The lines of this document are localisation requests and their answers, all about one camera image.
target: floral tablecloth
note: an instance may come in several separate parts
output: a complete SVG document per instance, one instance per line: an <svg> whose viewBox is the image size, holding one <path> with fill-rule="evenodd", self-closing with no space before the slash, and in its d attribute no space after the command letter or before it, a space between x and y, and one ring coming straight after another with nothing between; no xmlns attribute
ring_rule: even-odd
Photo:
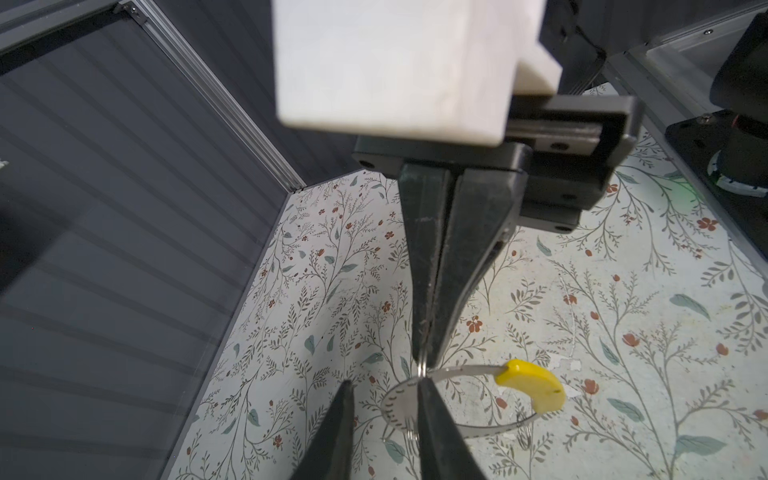
<svg viewBox="0 0 768 480"><path fill-rule="evenodd" d="M294 194L170 478L289 478L344 379L353 478L420 477L378 409L414 367L410 292L395 182L361 171ZM766 315L763 279L643 132L573 234L515 234L442 364L516 357L566 385L562 411L468 441L489 478L765 480ZM439 388L457 422L530 409L490 379Z"/></svg>

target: key ring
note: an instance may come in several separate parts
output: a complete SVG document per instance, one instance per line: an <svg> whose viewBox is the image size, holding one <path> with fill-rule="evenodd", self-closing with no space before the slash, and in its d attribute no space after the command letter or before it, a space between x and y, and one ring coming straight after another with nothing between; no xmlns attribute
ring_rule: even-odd
<svg viewBox="0 0 768 480"><path fill-rule="evenodd" d="M551 372L532 363L513 359L507 365L462 365L450 366L426 372L423 364L417 366L417 375L391 388L381 401L380 409L387 424L413 437L417 433L417 411L419 408L418 385L424 377L439 383L455 376L490 375L496 383L517 389L531 397L533 415L515 423L496 426L457 424L459 433L465 439L498 435L520 429L536 420L541 414L559 410L565 404L565 391L560 381Z"/></svg>

